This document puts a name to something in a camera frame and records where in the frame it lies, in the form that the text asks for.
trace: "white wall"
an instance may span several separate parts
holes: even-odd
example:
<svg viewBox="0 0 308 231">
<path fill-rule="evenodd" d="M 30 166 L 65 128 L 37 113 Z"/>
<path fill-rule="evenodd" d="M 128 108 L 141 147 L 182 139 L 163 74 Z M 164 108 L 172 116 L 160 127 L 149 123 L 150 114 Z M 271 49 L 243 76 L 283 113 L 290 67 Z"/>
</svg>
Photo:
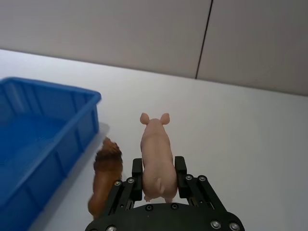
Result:
<svg viewBox="0 0 308 231">
<path fill-rule="evenodd" d="M 215 0 L 198 78 L 308 95 L 308 1 Z"/>
<path fill-rule="evenodd" d="M 0 49 L 195 77 L 210 0 L 1 0 Z"/>
</svg>

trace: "screw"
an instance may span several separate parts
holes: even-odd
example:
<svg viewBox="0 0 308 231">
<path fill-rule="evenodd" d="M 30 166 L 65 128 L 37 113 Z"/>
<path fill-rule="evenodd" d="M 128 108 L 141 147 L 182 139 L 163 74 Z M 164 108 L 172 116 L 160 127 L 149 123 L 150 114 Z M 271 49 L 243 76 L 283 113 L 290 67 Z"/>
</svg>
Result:
<svg viewBox="0 0 308 231">
<path fill-rule="evenodd" d="M 211 226 L 212 226 L 214 229 L 218 230 L 218 229 L 220 229 L 221 224 L 219 223 L 219 221 L 213 220 L 213 221 L 211 221 Z"/>
<path fill-rule="evenodd" d="M 240 231 L 240 226 L 234 222 L 230 223 L 229 227 L 232 231 Z"/>
<path fill-rule="evenodd" d="M 115 226 L 109 226 L 106 231 L 116 231 L 116 227 Z"/>
<path fill-rule="evenodd" d="M 135 180 L 134 180 L 134 178 L 129 178 L 129 179 L 128 179 L 128 182 L 129 182 L 129 183 L 134 183 Z"/>
<path fill-rule="evenodd" d="M 119 185 L 121 185 L 121 181 L 117 180 L 117 181 L 115 182 L 115 186 L 119 186 Z"/>
<path fill-rule="evenodd" d="M 146 207 L 145 207 L 145 210 L 146 211 L 152 211 L 153 210 L 153 205 L 147 205 Z"/>
<path fill-rule="evenodd" d="M 206 180 L 205 176 L 199 176 L 198 179 L 199 179 L 200 181 L 205 181 L 205 180 Z"/>
<path fill-rule="evenodd" d="M 176 209 L 179 208 L 179 206 L 178 206 L 176 203 L 174 203 L 174 204 L 172 204 L 171 208 L 174 209 L 174 210 L 176 210 Z"/>
<path fill-rule="evenodd" d="M 193 177 L 192 177 L 192 175 L 187 175 L 185 178 L 186 178 L 186 180 L 191 180 Z"/>
</svg>

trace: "toy animal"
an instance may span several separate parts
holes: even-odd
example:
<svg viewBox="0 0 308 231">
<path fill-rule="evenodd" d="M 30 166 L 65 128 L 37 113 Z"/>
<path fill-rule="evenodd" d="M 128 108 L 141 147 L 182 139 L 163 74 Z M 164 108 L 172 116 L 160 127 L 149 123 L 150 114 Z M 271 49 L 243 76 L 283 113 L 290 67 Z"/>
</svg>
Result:
<svg viewBox="0 0 308 231">
<path fill-rule="evenodd" d="M 109 138 L 103 141 L 102 149 L 96 154 L 94 170 L 93 195 L 89 200 L 88 210 L 96 219 L 105 206 L 114 182 L 122 179 L 122 153 L 118 145 Z"/>
<path fill-rule="evenodd" d="M 140 143 L 144 166 L 144 199 L 149 202 L 163 197 L 166 203 L 171 203 L 178 187 L 170 140 L 163 126 L 170 122 L 169 114 L 164 113 L 160 119 L 150 120 L 146 113 L 142 113 L 140 122 L 146 125 Z"/>
</svg>

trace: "white tabletop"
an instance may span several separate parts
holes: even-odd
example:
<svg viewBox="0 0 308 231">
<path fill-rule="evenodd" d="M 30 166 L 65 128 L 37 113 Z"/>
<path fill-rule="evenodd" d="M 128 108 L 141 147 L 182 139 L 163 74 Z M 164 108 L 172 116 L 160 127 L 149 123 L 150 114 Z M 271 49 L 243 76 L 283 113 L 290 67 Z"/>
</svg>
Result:
<svg viewBox="0 0 308 231">
<path fill-rule="evenodd" d="M 308 230 L 308 98 L 0 51 L 0 78 L 7 76 L 99 91 L 102 133 L 121 148 L 126 176 L 141 156 L 141 113 L 153 118 L 169 112 L 173 154 L 185 157 L 189 173 L 208 177 L 247 231 Z M 91 221 L 87 202 L 101 139 L 96 137 L 31 231 L 84 230 Z"/>
</svg>

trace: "pink pig figurine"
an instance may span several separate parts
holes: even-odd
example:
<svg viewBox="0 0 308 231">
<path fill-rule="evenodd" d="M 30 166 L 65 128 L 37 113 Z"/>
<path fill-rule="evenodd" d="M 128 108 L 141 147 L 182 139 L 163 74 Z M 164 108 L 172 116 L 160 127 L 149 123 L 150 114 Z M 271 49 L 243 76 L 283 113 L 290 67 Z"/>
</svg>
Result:
<svg viewBox="0 0 308 231">
<path fill-rule="evenodd" d="M 144 166 L 144 199 L 149 202 L 163 197 L 166 203 L 171 203 L 178 186 L 170 140 L 163 126 L 170 122 L 169 114 L 164 113 L 160 119 L 150 120 L 146 113 L 142 113 L 140 122 L 146 125 L 140 143 Z"/>
</svg>

